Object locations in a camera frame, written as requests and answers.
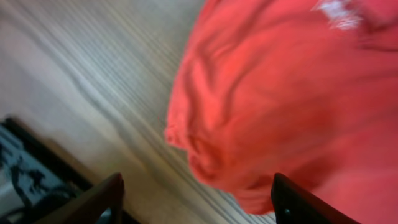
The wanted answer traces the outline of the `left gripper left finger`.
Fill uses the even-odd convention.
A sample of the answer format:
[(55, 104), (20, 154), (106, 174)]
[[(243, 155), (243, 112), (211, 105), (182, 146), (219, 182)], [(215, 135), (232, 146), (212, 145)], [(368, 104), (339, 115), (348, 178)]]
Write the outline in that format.
[(121, 223), (123, 198), (124, 181), (115, 173), (35, 224), (96, 223), (107, 209), (111, 210), (109, 222)]

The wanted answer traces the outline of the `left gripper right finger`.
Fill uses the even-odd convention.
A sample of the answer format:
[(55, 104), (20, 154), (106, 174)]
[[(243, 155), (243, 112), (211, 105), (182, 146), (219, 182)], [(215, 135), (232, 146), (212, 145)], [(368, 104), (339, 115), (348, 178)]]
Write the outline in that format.
[(271, 200), (277, 224), (358, 224), (281, 173), (274, 175)]

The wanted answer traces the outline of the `red soccer t-shirt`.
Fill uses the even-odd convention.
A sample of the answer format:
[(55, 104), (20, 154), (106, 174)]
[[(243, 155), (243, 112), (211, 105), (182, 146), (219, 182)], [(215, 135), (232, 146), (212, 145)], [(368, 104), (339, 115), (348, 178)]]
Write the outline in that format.
[(397, 1), (207, 1), (165, 138), (247, 213), (272, 210), (280, 172), (357, 222), (396, 223)]

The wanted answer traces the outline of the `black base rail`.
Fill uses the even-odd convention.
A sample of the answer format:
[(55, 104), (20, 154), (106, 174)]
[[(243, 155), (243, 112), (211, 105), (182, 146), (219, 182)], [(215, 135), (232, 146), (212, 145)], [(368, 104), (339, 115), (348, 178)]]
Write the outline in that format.
[[(96, 185), (15, 119), (1, 121), (1, 223), (35, 223)], [(110, 217), (107, 209), (96, 223)], [(121, 224), (138, 223), (122, 209)]]

